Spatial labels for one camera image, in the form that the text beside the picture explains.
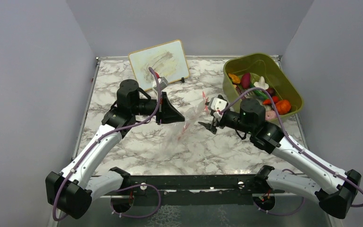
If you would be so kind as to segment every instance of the toy vegetable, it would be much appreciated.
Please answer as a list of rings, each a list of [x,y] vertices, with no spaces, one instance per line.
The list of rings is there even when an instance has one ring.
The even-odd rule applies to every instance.
[[[277,112],[280,115],[284,115],[284,114],[288,113],[290,111],[290,109],[292,108],[290,102],[287,100],[281,100],[278,103],[276,103],[275,105],[276,105]]]
[[[232,79],[232,82],[234,84],[240,84],[240,78],[238,78],[236,75],[228,73],[228,76],[230,77],[230,79]]]
[[[264,77],[260,77],[258,82],[254,83],[255,87],[260,87],[264,90],[269,88],[269,85],[267,83],[265,83],[265,78]]]
[[[238,93],[239,95],[241,95],[241,94],[242,94],[242,91],[240,90],[240,88],[239,88],[237,85],[234,85],[234,84],[233,84],[233,86],[235,86],[234,88],[236,88],[237,93]]]
[[[268,96],[260,90],[253,90],[253,92],[256,96],[258,96],[258,98],[261,98],[262,100],[268,99]]]
[[[266,112],[265,112],[265,120],[272,120],[272,119],[274,119],[274,118],[276,118],[276,113],[275,113],[275,111],[270,110],[270,111],[266,111]]]
[[[279,102],[279,98],[277,96],[272,97],[273,102],[276,104]],[[265,100],[262,104],[264,105],[271,105],[270,99]]]
[[[242,86],[242,88],[248,89],[250,87],[250,83],[251,83],[251,74],[248,72],[243,75],[240,85]]]
[[[273,89],[273,88],[268,88],[267,89],[267,91],[268,91],[268,93],[270,94],[270,96],[274,96],[275,94],[276,94],[276,91],[275,91],[275,89]]]

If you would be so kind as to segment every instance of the small whiteboard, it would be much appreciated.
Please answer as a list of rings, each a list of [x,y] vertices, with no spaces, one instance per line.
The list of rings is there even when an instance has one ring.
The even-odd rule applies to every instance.
[[[152,67],[160,77],[165,77],[169,83],[190,75],[180,40],[132,52],[129,54],[129,61],[140,88],[145,91],[152,89],[154,81],[148,67]]]

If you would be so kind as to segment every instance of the drawing on whiteboard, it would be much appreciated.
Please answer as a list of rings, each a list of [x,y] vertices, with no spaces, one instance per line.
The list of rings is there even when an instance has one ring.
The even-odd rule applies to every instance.
[[[144,80],[147,83],[152,83],[154,78],[149,72],[148,67],[152,67],[161,77],[168,77],[176,73],[178,67],[178,61],[174,57],[174,54],[165,51],[161,54],[155,54],[152,58],[148,58],[149,61],[141,67],[141,71],[145,72]]]

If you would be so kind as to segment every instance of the screw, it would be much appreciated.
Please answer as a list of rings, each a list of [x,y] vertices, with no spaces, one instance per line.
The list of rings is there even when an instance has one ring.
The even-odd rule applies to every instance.
[[[140,186],[140,189],[144,191],[145,189],[147,189],[147,187],[146,186]]]
[[[240,189],[244,188],[244,182],[243,181],[238,182],[237,185],[239,186]]]

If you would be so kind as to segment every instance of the cable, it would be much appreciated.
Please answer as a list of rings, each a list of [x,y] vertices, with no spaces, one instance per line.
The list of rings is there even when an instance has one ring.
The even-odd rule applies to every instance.
[[[232,107],[234,104],[236,104],[241,98],[243,98],[247,93],[253,91],[253,90],[260,90],[262,92],[264,92],[270,99],[271,103],[272,103],[272,107],[274,110],[276,110],[276,106],[275,106],[275,102],[273,101],[271,95],[268,93],[268,91],[260,88],[260,87],[252,87],[250,89],[247,89],[246,91],[244,91],[243,93],[241,93],[241,95],[234,100],[232,103],[230,103],[225,109],[223,109],[222,111],[220,111],[221,114],[223,114],[226,110],[228,110],[230,107]],[[311,160],[312,162],[316,163],[317,165],[319,165],[320,167],[322,167],[324,170],[328,171],[329,173],[333,174],[335,177],[338,177],[342,180],[344,180],[345,182],[349,183],[351,186],[353,186],[356,190],[358,190],[362,195],[363,195],[363,190],[356,185],[354,182],[350,181],[349,179],[347,179],[346,177],[336,173],[335,171],[333,171],[332,169],[330,169],[329,167],[327,167],[326,165],[322,164],[320,161],[318,161],[317,159],[315,159],[314,157],[312,157],[311,155],[307,154],[305,152],[305,148],[301,149],[297,144],[295,144],[292,139],[289,137],[289,134],[287,134],[285,127],[283,126],[282,123],[282,119],[280,118],[280,115],[277,111],[275,111],[276,113],[276,117],[279,120],[280,123],[280,127],[283,131],[283,134],[285,135],[286,139],[292,144],[292,146],[294,148],[296,148],[299,151],[299,154],[302,154],[304,156],[306,156],[309,160]],[[363,207],[363,203],[361,204],[352,204],[351,207]]]
[[[290,170],[290,169],[284,169],[284,170],[282,170],[282,172],[284,172],[284,171],[288,171],[288,172],[292,173],[293,175],[296,175],[296,174],[295,174],[295,172],[293,172],[293,171],[292,171],[292,170]],[[271,211],[268,211],[268,212],[267,212],[266,210],[261,209],[261,208],[258,206],[258,204],[256,204],[256,203],[254,203],[254,204],[255,204],[255,206],[257,206],[257,207],[258,207],[258,209],[259,209],[260,211],[265,212],[266,214],[270,214],[270,215],[273,215],[273,216],[280,216],[280,217],[283,217],[283,216],[290,216],[290,215],[293,215],[293,214],[295,214],[295,213],[299,212],[299,211],[300,211],[300,210],[304,207],[304,204],[305,204],[305,198],[304,198],[304,197],[302,198],[302,200],[301,200],[301,204],[300,204],[300,206],[299,206],[297,209],[293,210],[292,212],[285,213],[285,214],[273,213],[273,212],[271,212]]]
[[[136,185],[133,185],[133,186],[130,186],[130,187],[127,187],[127,188],[122,188],[122,189],[119,189],[119,190],[116,190],[115,192],[122,192],[122,191],[125,191],[125,190],[128,190],[128,189],[131,189],[131,188],[137,188],[137,187],[140,187],[140,186],[148,186],[148,187],[151,187],[153,188],[156,193],[158,193],[158,205],[156,206],[155,210],[152,211],[151,213],[149,214],[146,214],[146,215],[142,215],[142,216],[133,216],[133,215],[127,215],[127,214],[123,214],[123,213],[118,213],[115,211],[115,209],[113,208],[113,204],[111,202],[111,209],[112,209],[112,214],[118,214],[119,217],[128,217],[128,218],[148,218],[149,216],[152,216],[154,215],[155,213],[158,212],[159,208],[161,208],[161,193],[159,192],[159,190],[153,186],[153,185],[150,185],[150,184],[136,184]]]
[[[151,68],[151,67],[148,67],[148,70],[152,73],[152,75],[154,76],[154,79],[155,79],[155,82],[156,82],[156,87],[157,87],[157,90],[158,90],[158,94],[161,93],[161,86],[159,86],[159,80],[156,76],[156,73],[155,71]],[[149,120],[151,120],[151,118],[154,117],[154,115],[156,114],[156,112],[158,111],[159,109],[159,105],[161,103],[161,96],[159,95],[158,96],[158,99],[157,99],[157,102],[156,102],[156,106],[155,106],[155,110],[152,112],[152,114],[147,117],[145,120],[143,120],[142,122],[139,122],[137,124],[132,124],[132,125],[128,125],[128,126],[124,126],[124,127],[121,127],[121,128],[117,128],[117,129],[114,129],[110,132],[107,132],[105,133],[104,135],[102,135],[100,138],[98,138],[97,141],[101,141],[103,138],[115,133],[115,132],[118,132],[118,131],[121,131],[121,130],[125,130],[125,129],[131,129],[133,127],[137,127],[139,125],[142,125],[146,122],[148,122]],[[83,156],[81,156],[80,160],[73,166],[73,170],[77,170],[78,166],[84,161],[84,159],[87,157],[87,155],[90,153],[90,151],[94,148],[95,145],[97,145],[99,142],[94,142],[88,149],[87,151],[83,154]],[[65,219],[65,217],[67,217],[67,214],[65,214],[63,217],[61,218],[57,218],[56,217],[56,208],[58,207],[58,201],[59,201],[59,197],[60,197],[60,194],[66,184],[66,182],[69,180],[69,178],[71,177],[73,173],[72,172],[69,172],[69,174],[65,177],[65,179],[63,180],[62,184],[60,185],[59,187],[59,190],[58,192],[56,193],[56,196],[55,196],[55,200],[53,202],[53,208],[52,208],[52,217],[53,217],[53,220],[55,221],[61,221],[63,219]]]

